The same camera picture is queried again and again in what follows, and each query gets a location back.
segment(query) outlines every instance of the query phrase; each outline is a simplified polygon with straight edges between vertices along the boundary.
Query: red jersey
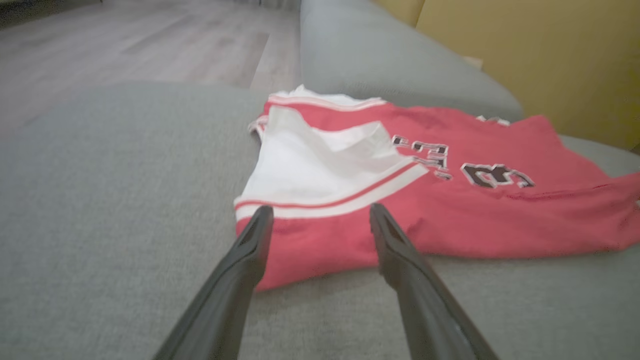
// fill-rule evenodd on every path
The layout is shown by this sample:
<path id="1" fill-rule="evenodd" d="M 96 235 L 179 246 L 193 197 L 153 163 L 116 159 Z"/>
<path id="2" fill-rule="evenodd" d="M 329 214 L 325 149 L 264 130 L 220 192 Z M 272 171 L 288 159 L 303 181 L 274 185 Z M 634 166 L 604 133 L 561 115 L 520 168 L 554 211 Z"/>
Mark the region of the red jersey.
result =
<path id="1" fill-rule="evenodd" d="M 237 233 L 260 205 L 275 218 L 258 290 L 376 266 L 373 202 L 424 253 L 538 258 L 640 241 L 640 173 L 611 179 L 542 116 L 509 124 L 300 87 L 270 96 L 250 127 L 262 147 Z"/>

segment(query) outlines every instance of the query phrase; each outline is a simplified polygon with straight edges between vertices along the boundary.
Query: red and white shirt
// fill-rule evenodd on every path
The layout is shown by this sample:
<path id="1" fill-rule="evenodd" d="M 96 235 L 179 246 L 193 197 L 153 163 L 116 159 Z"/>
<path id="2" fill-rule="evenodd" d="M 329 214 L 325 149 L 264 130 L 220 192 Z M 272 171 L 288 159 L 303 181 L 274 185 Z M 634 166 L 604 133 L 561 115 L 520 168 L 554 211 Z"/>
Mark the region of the red and white shirt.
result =
<path id="1" fill-rule="evenodd" d="M 275 217 L 258 290 L 376 266 L 373 202 L 425 253 L 538 258 L 640 241 L 640 173 L 611 179 L 541 116 L 509 124 L 301 86 L 271 95 L 250 129 L 262 147 L 237 233 L 263 204 Z"/>

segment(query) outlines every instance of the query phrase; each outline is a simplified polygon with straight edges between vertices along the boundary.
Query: black letter with white outline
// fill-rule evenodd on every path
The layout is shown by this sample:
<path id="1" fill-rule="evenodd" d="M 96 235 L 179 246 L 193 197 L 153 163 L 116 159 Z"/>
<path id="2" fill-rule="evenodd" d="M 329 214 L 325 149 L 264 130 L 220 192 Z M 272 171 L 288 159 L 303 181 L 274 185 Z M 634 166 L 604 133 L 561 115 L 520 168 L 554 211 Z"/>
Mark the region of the black letter with white outline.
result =
<path id="1" fill-rule="evenodd" d="M 536 186 L 528 176 L 503 164 L 489 166 L 464 163 L 460 170 L 462 170 L 469 182 L 483 188 L 496 188 L 498 185 L 513 184 L 511 176 L 519 178 L 518 186 L 521 188 Z"/>

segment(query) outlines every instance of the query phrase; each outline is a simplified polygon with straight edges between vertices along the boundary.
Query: gray upholstery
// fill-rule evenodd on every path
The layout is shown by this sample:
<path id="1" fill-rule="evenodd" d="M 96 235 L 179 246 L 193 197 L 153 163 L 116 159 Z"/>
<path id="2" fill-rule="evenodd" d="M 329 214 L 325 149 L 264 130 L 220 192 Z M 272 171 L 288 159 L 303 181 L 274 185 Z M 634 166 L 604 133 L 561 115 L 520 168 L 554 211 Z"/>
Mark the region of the gray upholstery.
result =
<path id="1" fill-rule="evenodd" d="M 151 359 L 234 240 L 265 94 L 88 92 L 0 142 L 0 359 Z M 565 138 L 612 175 L 640 157 Z M 561 259 L 432 257 L 502 360 L 637 359 L 640 247 Z M 241 359 L 408 359 L 375 270 L 254 296 Z"/>
<path id="2" fill-rule="evenodd" d="M 370 0 L 303 0 L 300 19 L 302 80 L 313 91 L 523 118 L 508 90 Z"/>

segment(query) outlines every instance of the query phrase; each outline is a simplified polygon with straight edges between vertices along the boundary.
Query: sports jersey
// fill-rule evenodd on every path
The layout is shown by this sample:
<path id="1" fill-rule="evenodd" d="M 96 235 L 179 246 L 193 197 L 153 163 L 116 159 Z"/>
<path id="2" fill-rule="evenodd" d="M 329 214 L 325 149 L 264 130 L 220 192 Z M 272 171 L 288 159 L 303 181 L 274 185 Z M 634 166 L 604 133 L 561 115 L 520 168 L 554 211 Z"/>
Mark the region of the sports jersey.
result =
<path id="1" fill-rule="evenodd" d="M 300 87 L 271 95 L 250 129 L 262 145 L 234 202 L 237 233 L 263 204 L 275 218 L 258 290 L 376 266 L 373 202 L 423 253 L 538 258 L 640 241 L 640 173 L 608 177 L 542 116 L 510 124 Z"/>

